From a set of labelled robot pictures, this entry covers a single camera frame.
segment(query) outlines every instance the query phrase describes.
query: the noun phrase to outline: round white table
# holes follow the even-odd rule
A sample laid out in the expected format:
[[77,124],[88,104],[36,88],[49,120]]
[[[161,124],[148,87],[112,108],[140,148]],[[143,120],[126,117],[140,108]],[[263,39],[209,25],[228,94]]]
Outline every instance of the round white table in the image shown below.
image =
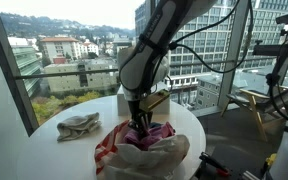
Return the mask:
[[[99,112],[101,127],[79,139],[57,142],[57,124],[72,116]],[[20,180],[90,180],[96,179],[94,151],[96,145],[118,124],[129,119],[117,115],[117,98],[108,96],[81,103],[54,116],[30,137],[17,163]],[[176,134],[184,134],[190,149],[174,171],[174,179],[190,179],[200,165],[199,156],[206,148],[202,125],[187,109],[171,102],[170,114],[153,114],[153,122],[170,122]]]

